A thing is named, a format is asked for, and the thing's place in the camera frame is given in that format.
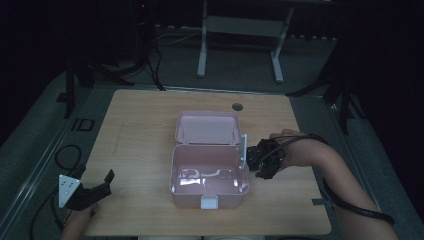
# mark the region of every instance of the wooden table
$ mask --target wooden table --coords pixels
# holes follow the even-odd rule
[[[283,128],[298,129],[285,96],[212,92],[118,90],[82,182],[94,187],[110,169],[112,195],[99,202],[91,236],[208,236],[326,234],[331,226],[311,168],[292,167],[272,180],[250,174],[236,209],[180,209],[169,190],[177,116],[183,110],[237,111],[248,146]]]

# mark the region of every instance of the metal stand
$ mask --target metal stand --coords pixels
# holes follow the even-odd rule
[[[202,20],[202,45],[200,48],[199,64],[197,76],[204,77],[206,71],[206,35],[208,32],[221,32],[232,34],[245,34],[255,36],[277,37],[278,44],[275,50],[271,51],[271,62],[274,68],[275,81],[283,82],[280,60],[278,59],[281,48],[286,38],[287,30],[293,15],[294,8],[289,7],[285,21],[254,20],[221,16],[210,16],[207,13],[207,0],[203,1]]]

